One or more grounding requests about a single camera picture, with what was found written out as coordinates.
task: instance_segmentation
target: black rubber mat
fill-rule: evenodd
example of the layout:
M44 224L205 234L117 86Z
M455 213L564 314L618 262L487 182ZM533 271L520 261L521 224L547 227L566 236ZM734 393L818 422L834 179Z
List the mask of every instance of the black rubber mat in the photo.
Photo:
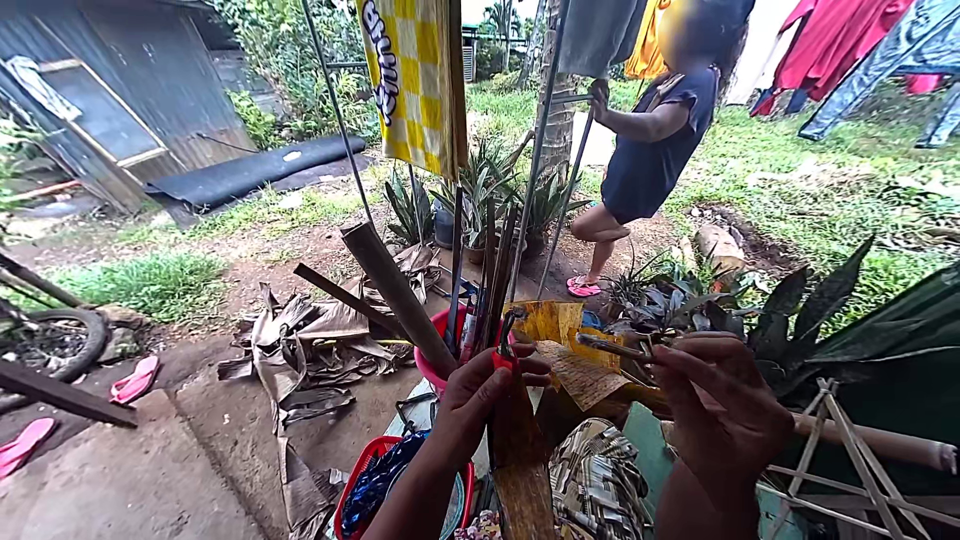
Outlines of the black rubber mat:
M367 146L358 136L350 137L349 143L353 153ZM346 156L343 139L332 135L163 177L147 183L144 190L184 201L194 209L212 209L239 199L262 185Z

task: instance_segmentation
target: navy blue dress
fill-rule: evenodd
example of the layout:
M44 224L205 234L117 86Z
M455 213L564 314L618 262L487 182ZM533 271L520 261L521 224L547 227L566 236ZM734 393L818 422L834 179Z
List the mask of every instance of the navy blue dress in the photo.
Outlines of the navy blue dress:
M657 142L639 142L616 136L616 149L607 165L607 179L600 187L604 207L620 225L640 217L653 217L666 200L677 178L704 138L713 121L719 72L713 68L684 76L663 97L661 105L682 103L690 108L689 119L679 131ZM650 84L634 112L646 112L657 95Z

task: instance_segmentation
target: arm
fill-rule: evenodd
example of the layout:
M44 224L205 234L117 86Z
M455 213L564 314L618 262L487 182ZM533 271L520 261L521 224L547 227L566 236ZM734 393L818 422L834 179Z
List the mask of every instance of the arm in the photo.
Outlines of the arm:
M536 345L513 348L527 385L550 384L549 364L526 357ZM450 375L430 436L376 512L364 540L440 536L456 474L480 445L493 404L512 384L510 370L493 370L492 351L480 353Z
M786 444L793 417L731 333L694 332L673 349L658 346L654 357L681 457L657 505L657 539L756 539L755 484Z
M665 103L651 112L610 110L607 108L609 92L607 81L603 79L597 79L590 86L593 119L617 135L639 142L664 140L681 130L690 116L690 107L686 103Z

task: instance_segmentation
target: bicycle tire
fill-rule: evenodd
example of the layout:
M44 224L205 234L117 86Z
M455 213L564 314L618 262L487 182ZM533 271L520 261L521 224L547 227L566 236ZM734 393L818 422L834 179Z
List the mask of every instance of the bicycle tire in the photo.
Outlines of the bicycle tire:
M80 351L70 358L70 361L59 370L50 374L50 377L62 382L73 382L80 375L86 373L90 364L104 352L109 339L107 321L100 313L90 309L74 309L72 307L61 307L57 309L44 309L43 311L34 311L28 313L28 316L34 322L43 322L50 320L73 319L80 321L86 327L86 342ZM24 405L33 403L34 400L20 394L5 392L0 396L0 413L20 408Z

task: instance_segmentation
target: pink flip-flop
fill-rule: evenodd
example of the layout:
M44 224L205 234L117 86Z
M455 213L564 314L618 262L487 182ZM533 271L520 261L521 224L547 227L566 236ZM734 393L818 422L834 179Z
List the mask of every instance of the pink flip-flop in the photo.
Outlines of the pink flip-flop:
M596 296L603 292L598 283L584 284L580 280L587 276L574 276L566 281L566 290L578 298Z
M145 394L150 385L154 383L158 365L159 359L156 356L147 356L136 362L133 373L118 380L110 387L110 396L112 396L110 400L116 404L126 405Z
M57 421L53 418L38 418L14 440L0 446L0 479L6 478L22 465L56 425Z

